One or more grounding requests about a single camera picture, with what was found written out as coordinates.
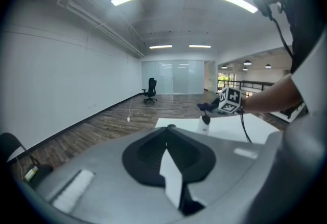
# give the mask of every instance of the frosted glass wall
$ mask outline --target frosted glass wall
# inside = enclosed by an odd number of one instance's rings
[[[142,62],[142,85],[157,81],[157,94],[203,94],[204,61],[170,60]]]

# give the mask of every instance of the office chair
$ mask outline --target office chair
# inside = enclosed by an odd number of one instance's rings
[[[22,143],[11,133],[3,133],[0,135],[0,156],[1,159],[6,162],[11,154],[22,147],[26,154],[30,157],[32,164],[27,168],[24,176],[35,166],[37,167],[37,171],[35,175],[27,181],[25,178],[23,179],[31,188],[35,189],[41,181],[53,171],[53,167],[47,164],[41,164],[36,158],[34,158],[28,150],[22,145]]]
[[[155,91],[155,86],[157,85],[157,81],[154,80],[154,78],[150,78],[149,79],[149,89],[148,89],[148,92],[145,92],[146,89],[143,89],[143,95],[145,95],[146,97],[148,97],[147,99],[144,99],[143,102],[144,103],[147,103],[147,101],[152,101],[154,103],[154,100],[155,101],[158,101],[157,99],[153,99],[151,97],[154,97],[155,94],[156,94],[156,91]]]

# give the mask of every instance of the human arm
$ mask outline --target human arm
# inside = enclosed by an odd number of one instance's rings
[[[301,101],[301,95],[291,79],[283,77],[269,89],[242,100],[245,112],[274,112],[291,108]]]

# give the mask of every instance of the chair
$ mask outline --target chair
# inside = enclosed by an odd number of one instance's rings
[[[156,94],[156,91],[155,91],[155,86],[157,85],[157,81],[154,80],[154,78],[150,78],[149,79],[149,89],[148,89],[148,92],[146,92],[146,89],[143,89],[143,95],[145,95],[146,97],[148,97],[147,99],[144,99],[143,102],[144,103],[147,103],[147,101],[152,101],[154,103],[154,100],[155,101],[158,101],[157,99],[153,99],[151,97],[154,97],[155,94]]]
[[[35,189],[41,183],[41,181],[53,171],[53,167],[51,165],[41,164],[26,150],[26,148],[13,134],[3,133],[0,135],[0,156],[4,162],[6,162],[11,154],[19,147],[23,148],[32,161],[32,164],[27,168],[26,173],[28,173],[35,166],[37,167],[35,175],[29,181],[27,181],[25,178],[23,179],[23,181],[26,182],[31,188]]]

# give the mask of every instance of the wooden floor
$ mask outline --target wooden floor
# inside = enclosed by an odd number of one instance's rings
[[[139,95],[132,100],[124,101],[99,115],[81,123],[69,131],[51,140],[32,152],[41,163],[57,168],[80,154],[88,147],[110,139],[154,128],[159,118],[193,119],[199,118],[201,111],[197,103],[211,103],[216,95],[204,92],[203,95],[158,95],[156,103],[143,104],[144,96]],[[127,122],[130,111],[130,122]],[[280,130],[287,126],[279,119],[267,114],[255,114]],[[31,161],[28,156],[19,160],[25,172]],[[21,178],[18,163],[11,166],[15,177]]]

